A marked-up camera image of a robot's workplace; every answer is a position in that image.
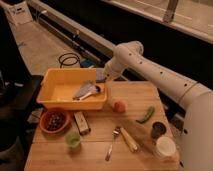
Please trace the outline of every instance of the yellow tray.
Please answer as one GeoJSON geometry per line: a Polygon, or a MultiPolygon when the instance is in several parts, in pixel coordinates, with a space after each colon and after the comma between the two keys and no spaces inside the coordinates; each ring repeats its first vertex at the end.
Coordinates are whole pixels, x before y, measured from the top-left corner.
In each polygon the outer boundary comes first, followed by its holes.
{"type": "Polygon", "coordinates": [[[96,81],[95,68],[63,68],[48,69],[42,81],[37,102],[46,108],[62,107],[69,110],[102,109],[107,100],[105,83],[98,83],[101,93],[82,101],[73,100],[73,96],[87,81],[96,81]]]}

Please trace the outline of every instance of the green cup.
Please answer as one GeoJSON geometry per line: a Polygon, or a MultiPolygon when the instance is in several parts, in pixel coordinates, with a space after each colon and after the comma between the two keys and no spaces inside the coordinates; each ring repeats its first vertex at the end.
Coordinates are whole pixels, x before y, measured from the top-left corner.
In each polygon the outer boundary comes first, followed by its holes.
{"type": "Polygon", "coordinates": [[[77,149],[81,144],[81,137],[78,132],[70,132],[65,136],[65,142],[71,149],[77,149]]]}

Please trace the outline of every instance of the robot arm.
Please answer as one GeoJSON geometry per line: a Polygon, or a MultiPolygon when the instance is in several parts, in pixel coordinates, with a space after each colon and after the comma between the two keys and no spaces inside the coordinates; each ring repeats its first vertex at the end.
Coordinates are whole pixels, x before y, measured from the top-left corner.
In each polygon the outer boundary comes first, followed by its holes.
{"type": "Polygon", "coordinates": [[[185,109],[179,171],[213,170],[213,92],[197,81],[145,59],[142,53],[140,42],[119,44],[114,57],[106,63],[104,74],[108,80],[115,79],[125,68],[132,68],[185,109]]]}
{"type": "Polygon", "coordinates": [[[132,68],[183,109],[187,109],[196,97],[211,91],[197,81],[144,58],[142,53],[143,46],[138,41],[119,44],[114,50],[114,57],[105,65],[106,77],[115,79],[126,68],[132,68]]]}

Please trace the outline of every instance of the bowl of food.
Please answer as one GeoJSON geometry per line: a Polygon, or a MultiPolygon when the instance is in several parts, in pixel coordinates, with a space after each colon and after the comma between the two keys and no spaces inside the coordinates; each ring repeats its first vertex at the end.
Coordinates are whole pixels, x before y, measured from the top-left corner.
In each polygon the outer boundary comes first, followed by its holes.
{"type": "Polygon", "coordinates": [[[70,114],[63,108],[50,108],[41,115],[39,127],[48,134],[64,130],[71,122],[70,114]]]}

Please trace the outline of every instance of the green chili pepper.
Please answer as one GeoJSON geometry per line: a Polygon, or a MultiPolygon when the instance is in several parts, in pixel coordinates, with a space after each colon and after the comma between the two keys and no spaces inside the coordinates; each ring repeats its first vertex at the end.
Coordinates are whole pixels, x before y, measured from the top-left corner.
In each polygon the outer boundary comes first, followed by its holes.
{"type": "Polygon", "coordinates": [[[146,121],[148,121],[151,118],[151,116],[153,115],[154,112],[155,112],[155,107],[150,106],[147,110],[146,115],[143,118],[136,120],[136,122],[138,122],[140,124],[145,123],[146,121]]]}

